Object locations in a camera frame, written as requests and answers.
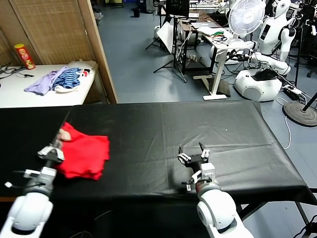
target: trash bin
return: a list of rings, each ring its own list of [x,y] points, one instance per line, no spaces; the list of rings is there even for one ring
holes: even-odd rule
[[[134,17],[140,17],[140,9],[138,7],[134,8],[133,14],[134,14]]]

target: fan grille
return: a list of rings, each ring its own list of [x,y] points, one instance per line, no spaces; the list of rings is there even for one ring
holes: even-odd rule
[[[229,27],[239,36],[254,32],[264,17],[265,4],[261,0],[238,0],[229,14]]]

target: round stand base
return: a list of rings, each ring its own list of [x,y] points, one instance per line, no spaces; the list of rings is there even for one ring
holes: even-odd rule
[[[313,108],[308,108],[305,112],[302,111],[305,105],[298,102],[286,103],[283,106],[284,114],[293,122],[307,127],[317,126],[317,111]]]

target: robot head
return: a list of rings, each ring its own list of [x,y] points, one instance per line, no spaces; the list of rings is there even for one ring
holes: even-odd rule
[[[272,3],[273,12],[275,14],[274,18],[280,17],[282,15],[286,16],[290,5],[291,0],[275,0]]]

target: blue striped cloth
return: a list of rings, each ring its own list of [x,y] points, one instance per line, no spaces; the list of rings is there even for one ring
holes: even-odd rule
[[[60,85],[63,88],[74,88],[80,84],[78,78],[80,68],[70,68],[65,70],[57,79],[55,80],[53,84],[53,88]]]

